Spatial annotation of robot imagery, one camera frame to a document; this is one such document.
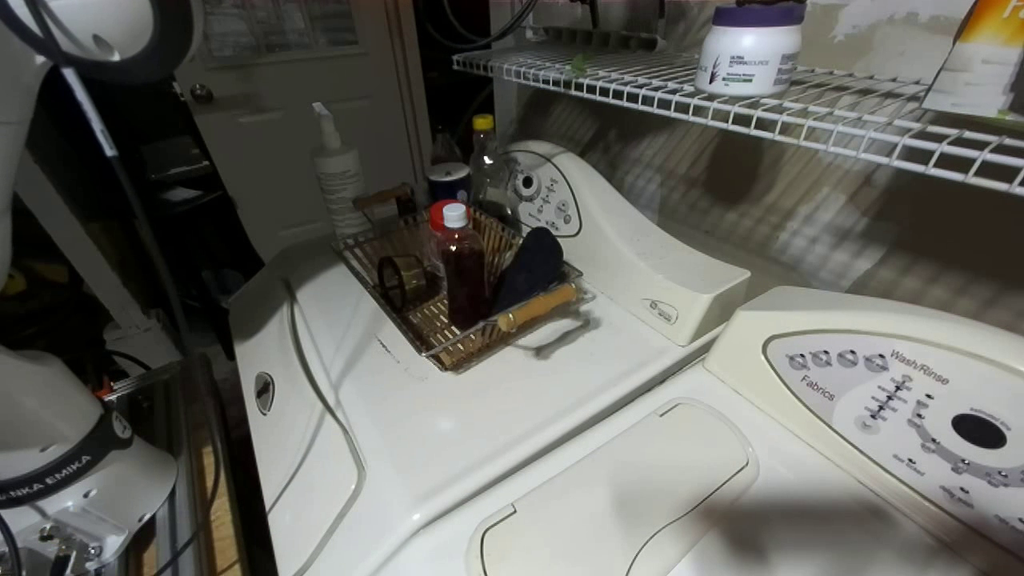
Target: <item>purple lid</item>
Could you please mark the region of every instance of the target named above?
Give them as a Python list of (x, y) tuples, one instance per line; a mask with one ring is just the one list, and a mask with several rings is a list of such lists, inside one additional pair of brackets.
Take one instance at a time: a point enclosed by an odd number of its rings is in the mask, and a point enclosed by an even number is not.
[(728, 28), (777, 28), (804, 24), (806, 4), (775, 4), (773, 6), (719, 6), (715, 8), (712, 26)]

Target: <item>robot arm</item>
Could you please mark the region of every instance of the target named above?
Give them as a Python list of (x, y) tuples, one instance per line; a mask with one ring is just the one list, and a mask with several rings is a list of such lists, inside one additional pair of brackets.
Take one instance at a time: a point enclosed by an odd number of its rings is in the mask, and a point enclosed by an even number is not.
[[(55, 54), (26, 4), (32, 1), (0, 0), (0, 285), (10, 266), (14, 172), (50, 64), (111, 82), (154, 81), (173, 74), (202, 36), (200, 0), (35, 0), (60, 44)], [(75, 89), (77, 76), (65, 75)], [(0, 402), (0, 513), (25, 573), (48, 571), (58, 549), (77, 552), (72, 573), (105, 565), (167, 497), (173, 458), (104, 413), (49, 355), (0, 346), (0, 393), (7, 399)]]

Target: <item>washer lid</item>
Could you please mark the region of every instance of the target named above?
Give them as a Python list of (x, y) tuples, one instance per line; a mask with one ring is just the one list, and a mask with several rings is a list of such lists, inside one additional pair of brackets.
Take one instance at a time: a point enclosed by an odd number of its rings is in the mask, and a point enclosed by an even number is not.
[(666, 574), (753, 484), (757, 463), (713, 409), (675, 401), (485, 520), (472, 574)]

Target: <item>white door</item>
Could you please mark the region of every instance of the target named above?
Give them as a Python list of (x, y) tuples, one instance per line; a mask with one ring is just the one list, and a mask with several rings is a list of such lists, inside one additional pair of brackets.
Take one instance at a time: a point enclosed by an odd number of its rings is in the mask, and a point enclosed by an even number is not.
[(330, 231), (309, 158), (311, 102), (358, 148), (368, 193), (418, 180), (429, 132), (415, 101), (418, 53), (406, 66), (416, 38), (402, 0), (204, 3), (203, 44), (177, 80), (263, 258)]

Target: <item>yellow cap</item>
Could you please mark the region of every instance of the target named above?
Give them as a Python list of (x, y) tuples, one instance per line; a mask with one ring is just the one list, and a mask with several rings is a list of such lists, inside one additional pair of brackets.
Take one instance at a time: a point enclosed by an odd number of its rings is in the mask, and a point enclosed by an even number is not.
[(473, 117), (473, 129), (476, 131), (494, 130), (495, 117), (490, 114), (477, 114)]

